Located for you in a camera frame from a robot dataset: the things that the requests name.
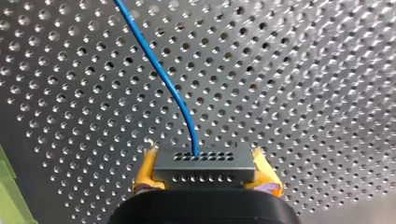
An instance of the hole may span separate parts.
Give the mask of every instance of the hole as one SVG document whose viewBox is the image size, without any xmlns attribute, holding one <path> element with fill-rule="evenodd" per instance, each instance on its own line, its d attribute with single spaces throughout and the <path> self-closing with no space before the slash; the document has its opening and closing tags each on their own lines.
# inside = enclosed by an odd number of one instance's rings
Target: hole
<svg viewBox="0 0 396 224">
<path fill-rule="evenodd" d="M 181 45 L 181 50 L 182 51 L 187 51 L 190 48 L 190 44 L 189 43 L 183 43 Z"/>
<path fill-rule="evenodd" d="M 106 62 L 105 63 L 105 69 L 108 71 L 108 70 L 111 70 L 111 69 L 113 69 L 114 68 L 114 63 L 113 62 Z"/>
<path fill-rule="evenodd" d="M 209 43 L 209 39 L 207 39 L 207 38 L 202 38 L 201 39 L 201 46 L 202 47 L 206 47 L 208 43 Z"/>
<path fill-rule="evenodd" d="M 171 9 L 172 11 L 177 10 L 179 7 L 179 2 L 177 0 L 172 0 L 169 2 L 169 9 Z"/>
<path fill-rule="evenodd" d="M 268 43 L 263 43 L 262 44 L 262 49 L 268 50 L 270 48 L 270 45 Z"/>
<path fill-rule="evenodd" d="M 202 19 L 201 17 L 198 17 L 197 19 L 195 19 L 195 26 L 200 27 L 204 24 L 204 19 Z"/>
<path fill-rule="evenodd" d="M 250 52 L 251 52 L 250 48 L 244 48 L 244 50 L 243 50 L 243 53 L 244 53 L 244 56 L 245 56 L 245 57 L 247 57 L 248 55 L 250 55 Z"/>
<path fill-rule="evenodd" d="M 233 180 L 234 180 L 233 175 L 228 175 L 228 176 L 227 176 L 227 181 L 228 181 L 228 182 L 233 182 Z"/>
<path fill-rule="evenodd" d="M 267 24 L 265 22 L 261 22 L 259 24 L 259 30 L 264 31 L 267 28 Z"/>
<path fill-rule="evenodd" d="M 131 57 L 126 57 L 126 58 L 124 59 L 124 64 L 125 64 L 126 66 L 130 65 L 130 64 L 133 63 L 133 62 L 134 62 L 134 60 L 133 60 Z"/>
<path fill-rule="evenodd" d="M 163 49 L 163 57 L 169 56 L 170 53 L 171 53 L 171 50 L 169 48 L 164 48 Z"/>
<path fill-rule="evenodd" d="M 162 27 L 158 27 L 157 30 L 155 31 L 155 35 L 158 37 L 161 37 L 165 34 L 165 30 Z"/>
<path fill-rule="evenodd" d="M 228 62 L 228 61 L 231 60 L 232 57 L 233 57 L 233 55 L 230 52 L 227 52 L 227 53 L 224 54 L 223 60 L 225 62 Z"/>
<path fill-rule="evenodd" d="M 247 34 L 248 34 L 248 29 L 245 28 L 245 27 L 242 27 L 242 28 L 239 30 L 239 34 L 241 35 L 241 37 L 247 35 Z"/>
<path fill-rule="evenodd" d="M 220 35 L 219 41 L 224 42 L 227 38 L 228 38 L 227 33 L 222 33 L 222 34 Z"/>
<path fill-rule="evenodd" d="M 244 10 L 243 7 L 238 7 L 238 8 L 235 10 L 235 14 L 236 14 L 236 15 L 242 15 L 242 14 L 244 14 L 244 12 L 245 12 L 245 10 Z"/>
<path fill-rule="evenodd" d="M 282 40 L 280 41 L 283 45 L 288 45 L 289 44 L 289 39 L 288 38 L 282 38 Z"/>
<path fill-rule="evenodd" d="M 178 31 L 178 32 L 184 30 L 184 23 L 183 23 L 183 22 L 178 22 L 178 23 L 176 23 L 175 29 L 176 29 L 176 31 Z"/>
<path fill-rule="evenodd" d="M 148 8 L 148 14 L 151 16 L 155 16 L 160 11 L 160 8 L 157 5 L 152 5 Z"/>
</svg>

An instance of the gray metal surface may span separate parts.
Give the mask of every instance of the gray metal surface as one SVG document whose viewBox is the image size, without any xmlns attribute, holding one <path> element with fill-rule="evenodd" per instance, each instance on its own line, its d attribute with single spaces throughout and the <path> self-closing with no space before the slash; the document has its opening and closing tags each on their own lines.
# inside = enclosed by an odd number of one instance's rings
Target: gray metal surface
<svg viewBox="0 0 396 224">
<path fill-rule="evenodd" d="M 262 146 L 304 219 L 396 186 L 393 1 L 126 1 L 201 146 Z M 103 223 L 146 140 L 189 150 L 110 0 L 0 3 L 1 144 L 40 223 Z"/>
<path fill-rule="evenodd" d="M 153 177 L 167 189 L 242 188 L 255 175 L 248 143 L 236 147 L 201 147 L 197 157 L 184 147 L 162 146 Z"/>
</svg>

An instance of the blue wire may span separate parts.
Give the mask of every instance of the blue wire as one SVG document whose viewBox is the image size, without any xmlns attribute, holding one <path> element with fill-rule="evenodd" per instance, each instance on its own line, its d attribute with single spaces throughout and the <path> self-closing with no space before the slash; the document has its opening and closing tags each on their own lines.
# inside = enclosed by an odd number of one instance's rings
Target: blue wire
<svg viewBox="0 0 396 224">
<path fill-rule="evenodd" d="M 158 75 L 160 75 L 161 79 L 165 83 L 168 90 L 172 93 L 172 96 L 175 98 L 178 107 L 180 107 L 181 113 L 183 114 L 184 120 L 186 120 L 187 127 L 189 128 L 192 154 L 194 156 L 198 156 L 198 137 L 195 132 L 192 119 L 190 117 L 189 109 L 184 105 L 184 102 L 181 99 L 180 95 L 177 93 L 177 90 L 175 89 L 175 86 L 173 85 L 172 81 L 169 79 L 168 75 L 166 75 L 165 71 L 163 71 L 163 68 L 161 67 L 160 63 L 158 63 L 154 53 L 149 48 L 149 44 L 146 42 L 145 38 L 140 33 L 139 28 L 134 23 L 134 19 L 132 19 L 132 16 L 129 14 L 129 11 L 126 8 L 126 6 L 122 3 L 121 0 L 114 0 L 114 3 L 117 5 L 117 7 L 119 7 L 120 13 L 122 14 L 126 23 L 129 25 L 129 28 L 131 28 L 131 31 L 134 34 L 134 37 L 136 38 L 137 42 L 139 42 L 143 51 L 145 51 L 152 66 L 157 71 Z"/>
</svg>

